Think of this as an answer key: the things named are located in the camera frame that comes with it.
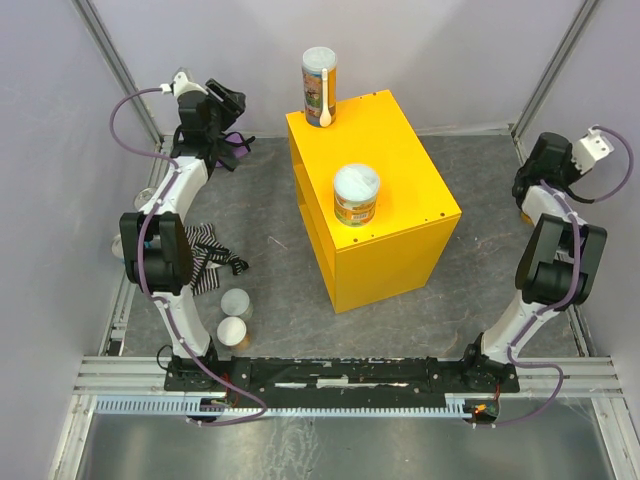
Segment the tall porridge can with spoon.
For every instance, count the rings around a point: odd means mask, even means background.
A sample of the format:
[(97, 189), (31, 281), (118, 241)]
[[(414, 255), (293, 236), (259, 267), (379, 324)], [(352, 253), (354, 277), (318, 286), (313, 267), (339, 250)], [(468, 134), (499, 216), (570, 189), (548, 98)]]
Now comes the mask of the tall porridge can with spoon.
[(336, 117), (336, 53), (328, 47), (315, 46), (302, 56), (304, 115), (313, 126), (326, 128)]

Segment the wide yellow label can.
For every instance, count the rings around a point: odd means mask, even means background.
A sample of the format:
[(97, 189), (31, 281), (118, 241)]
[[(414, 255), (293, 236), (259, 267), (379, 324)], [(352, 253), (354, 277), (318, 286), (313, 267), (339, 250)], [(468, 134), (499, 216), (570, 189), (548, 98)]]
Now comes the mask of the wide yellow label can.
[(349, 164), (334, 176), (334, 213), (349, 227), (361, 227), (374, 217), (381, 180), (378, 173), (364, 164)]

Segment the yellow cabinet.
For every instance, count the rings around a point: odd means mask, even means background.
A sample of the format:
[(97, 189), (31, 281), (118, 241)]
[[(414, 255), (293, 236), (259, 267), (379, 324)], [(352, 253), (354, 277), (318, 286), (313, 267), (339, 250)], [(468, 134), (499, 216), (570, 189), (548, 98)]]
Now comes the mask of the yellow cabinet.
[[(297, 203), (335, 312), (423, 287), (461, 209), (388, 90), (343, 100), (335, 122), (287, 114)], [(380, 177), (372, 220), (347, 226), (334, 212), (336, 173), (364, 164)]]

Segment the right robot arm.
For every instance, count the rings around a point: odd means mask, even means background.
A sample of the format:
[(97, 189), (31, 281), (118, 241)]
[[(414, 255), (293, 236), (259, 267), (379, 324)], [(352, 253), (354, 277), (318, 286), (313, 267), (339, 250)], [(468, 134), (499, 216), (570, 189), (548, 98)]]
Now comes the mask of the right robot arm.
[(614, 150), (592, 127), (576, 142), (552, 132), (539, 135), (517, 171), (512, 195), (532, 221), (533, 233), (515, 274), (515, 296), (500, 319), (470, 344), (461, 378), (476, 391), (503, 387), (516, 377), (515, 360), (549, 320), (589, 297), (607, 231), (571, 208), (570, 187)]

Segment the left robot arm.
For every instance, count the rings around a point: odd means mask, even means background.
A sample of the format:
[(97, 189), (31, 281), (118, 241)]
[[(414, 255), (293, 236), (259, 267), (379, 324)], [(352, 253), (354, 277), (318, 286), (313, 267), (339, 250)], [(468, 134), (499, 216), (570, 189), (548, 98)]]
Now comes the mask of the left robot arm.
[(185, 70), (158, 90), (176, 99), (180, 122), (157, 191), (119, 220), (123, 261), (129, 281), (152, 300), (170, 334), (165, 390), (209, 391), (224, 372), (194, 297), (218, 286), (217, 267), (238, 275), (248, 264), (216, 240), (212, 226), (187, 227), (184, 219), (215, 169), (234, 171), (249, 153), (253, 140), (231, 129), (246, 97), (213, 79), (199, 84)]

